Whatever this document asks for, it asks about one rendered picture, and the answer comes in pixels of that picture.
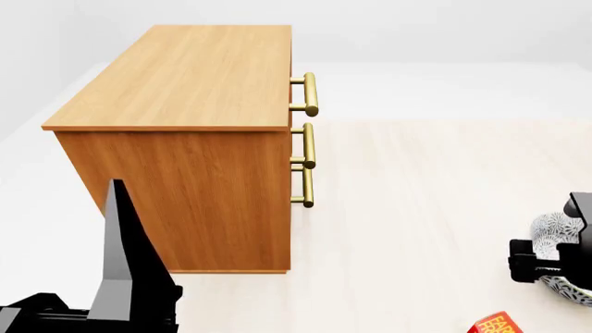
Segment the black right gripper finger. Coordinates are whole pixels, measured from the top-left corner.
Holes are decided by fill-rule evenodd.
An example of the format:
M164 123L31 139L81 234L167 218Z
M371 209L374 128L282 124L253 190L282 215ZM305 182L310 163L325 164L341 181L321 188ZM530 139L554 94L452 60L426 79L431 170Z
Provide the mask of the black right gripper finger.
M563 207L563 213L572 218L581 218L584 227L579 231L581 243L592 243L592 192L571 192Z

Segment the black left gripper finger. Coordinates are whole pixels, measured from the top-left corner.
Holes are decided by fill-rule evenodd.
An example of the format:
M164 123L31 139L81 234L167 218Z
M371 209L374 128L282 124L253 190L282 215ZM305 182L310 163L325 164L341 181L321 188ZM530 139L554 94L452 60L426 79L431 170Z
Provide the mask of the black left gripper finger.
M102 281L88 318L93 321L174 322L183 288L176 285L146 235L121 179L105 197Z

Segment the black white patterned bowl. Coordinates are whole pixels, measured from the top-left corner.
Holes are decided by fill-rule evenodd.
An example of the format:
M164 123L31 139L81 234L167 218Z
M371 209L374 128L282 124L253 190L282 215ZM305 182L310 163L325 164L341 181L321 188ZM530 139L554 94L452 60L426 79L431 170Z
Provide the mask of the black white patterned bowl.
M578 243L578 232L584 227L581 218L564 213L538 216L531 224L533 251L538 259L559 260L558 243ZM576 287L565 277L544 276L540 282L570 302L592 308L592 290Z

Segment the light wooden drawer cabinet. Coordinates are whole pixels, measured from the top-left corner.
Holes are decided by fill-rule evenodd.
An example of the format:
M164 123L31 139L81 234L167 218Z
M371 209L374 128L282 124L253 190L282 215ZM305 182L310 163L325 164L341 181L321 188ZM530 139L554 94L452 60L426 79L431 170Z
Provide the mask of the light wooden drawer cabinet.
M47 119L97 207L122 179L174 273L290 270L288 25L156 25Z

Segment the red box yellow lettering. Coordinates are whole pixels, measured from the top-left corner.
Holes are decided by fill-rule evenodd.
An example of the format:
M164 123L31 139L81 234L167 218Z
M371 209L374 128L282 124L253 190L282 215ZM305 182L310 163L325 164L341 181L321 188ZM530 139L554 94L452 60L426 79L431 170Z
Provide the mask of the red box yellow lettering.
M468 329L467 333L524 333L504 311L481 318Z

